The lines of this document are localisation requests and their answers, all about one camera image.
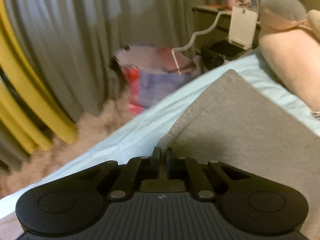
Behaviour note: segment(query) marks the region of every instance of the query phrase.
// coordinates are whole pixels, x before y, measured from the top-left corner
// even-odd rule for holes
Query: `white device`
[[[244,6],[233,6],[228,41],[241,49],[252,47],[258,12]]]

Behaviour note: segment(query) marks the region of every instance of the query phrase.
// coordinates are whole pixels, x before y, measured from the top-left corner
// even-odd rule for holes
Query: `bed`
[[[183,111],[212,82],[228,69],[234,69],[260,93],[279,105],[320,137],[320,120],[295,95],[276,80],[259,49],[251,55],[216,68],[177,90],[146,110],[83,155],[61,167],[40,182],[32,184],[0,200],[0,219],[15,210],[18,198],[30,188],[73,174],[107,160],[127,163],[130,158],[152,154],[153,147],[164,136]]]

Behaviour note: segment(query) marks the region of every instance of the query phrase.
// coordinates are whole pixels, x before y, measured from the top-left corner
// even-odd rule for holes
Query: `beige carpet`
[[[128,101],[129,93],[126,91],[120,99],[105,102],[100,116],[84,114],[77,124],[79,138],[72,145],[54,137],[51,150],[39,150],[32,155],[29,163],[23,164],[19,172],[1,176],[0,199],[38,182],[130,121],[134,115],[128,110]]]

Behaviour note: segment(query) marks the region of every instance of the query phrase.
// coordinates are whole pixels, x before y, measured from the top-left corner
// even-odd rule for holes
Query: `metal rivet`
[[[210,190],[201,190],[198,193],[200,198],[212,198],[214,196],[214,193]]]
[[[125,192],[123,190],[114,190],[110,193],[112,198],[123,198],[125,197]]]

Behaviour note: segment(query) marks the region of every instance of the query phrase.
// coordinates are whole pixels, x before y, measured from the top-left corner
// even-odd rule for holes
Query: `pink fabric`
[[[313,111],[320,111],[320,43],[313,33],[261,30],[260,50],[283,84]]]

